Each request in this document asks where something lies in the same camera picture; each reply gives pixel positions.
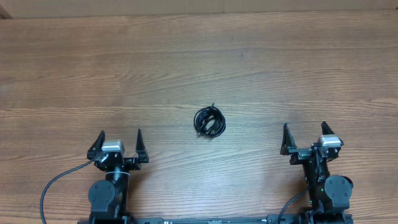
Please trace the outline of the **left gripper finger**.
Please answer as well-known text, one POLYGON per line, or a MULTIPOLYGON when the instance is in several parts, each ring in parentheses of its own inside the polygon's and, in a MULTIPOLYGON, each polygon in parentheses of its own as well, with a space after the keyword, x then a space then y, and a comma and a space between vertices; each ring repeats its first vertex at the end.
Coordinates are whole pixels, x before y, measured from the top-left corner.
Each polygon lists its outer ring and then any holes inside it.
POLYGON ((136 153, 138 155, 138 160, 140 163, 149 163, 149 155, 144 145, 142 132, 140 129, 138 129, 137 132, 136 153))
POLYGON ((102 130, 99 136, 97 137, 96 141, 87 151, 86 155, 87 159, 92 160, 96 157, 96 154, 101 151, 104 140, 105 140, 105 132, 102 130))

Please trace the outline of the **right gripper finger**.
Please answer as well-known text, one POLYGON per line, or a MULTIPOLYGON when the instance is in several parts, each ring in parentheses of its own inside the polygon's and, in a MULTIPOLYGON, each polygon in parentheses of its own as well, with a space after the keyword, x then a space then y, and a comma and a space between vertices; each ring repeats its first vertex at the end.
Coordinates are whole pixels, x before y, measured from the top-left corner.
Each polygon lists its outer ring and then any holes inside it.
POLYGON ((322 128, 322 135, 323 134, 335 134, 335 132, 329 127, 329 125, 327 124, 326 121, 323 121, 321 123, 321 128, 322 128))
POLYGON ((294 138, 290 133, 288 123, 284 124, 282 144, 280 148, 281 155, 291 155, 297 149, 294 138))

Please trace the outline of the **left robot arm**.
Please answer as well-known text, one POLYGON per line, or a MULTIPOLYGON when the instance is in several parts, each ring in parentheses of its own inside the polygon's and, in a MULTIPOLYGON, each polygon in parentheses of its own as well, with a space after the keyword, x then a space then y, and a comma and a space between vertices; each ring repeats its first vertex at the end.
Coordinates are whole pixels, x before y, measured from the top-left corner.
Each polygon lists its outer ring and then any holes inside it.
POLYGON ((136 223, 127 211, 127 201, 130 171, 140 170, 143 163, 149 162, 141 131, 137 132, 137 156, 125 157, 124 151, 122 140, 106 140, 102 131, 87 152, 87 159, 105 172, 105 178, 95 182, 88 192, 90 223, 136 223))

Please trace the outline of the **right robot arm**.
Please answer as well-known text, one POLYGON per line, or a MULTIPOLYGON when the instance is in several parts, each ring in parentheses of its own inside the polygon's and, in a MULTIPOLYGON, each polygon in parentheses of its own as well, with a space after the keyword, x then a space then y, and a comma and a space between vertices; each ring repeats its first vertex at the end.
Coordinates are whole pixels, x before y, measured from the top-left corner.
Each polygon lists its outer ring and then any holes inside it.
POLYGON ((331 175, 328 163, 338 158, 344 142, 335 134, 326 122, 322 122, 322 135, 317 142, 307 148, 296 146, 288 124, 284 124, 280 154, 290 156, 291 165, 303 167, 307 188, 292 197, 282 207, 278 223, 353 223, 353 217, 345 214, 349 209, 349 200, 353 193, 353 181, 347 176, 331 175), (289 218, 285 211, 289 205, 308 194, 309 207, 300 209, 297 215, 289 218))

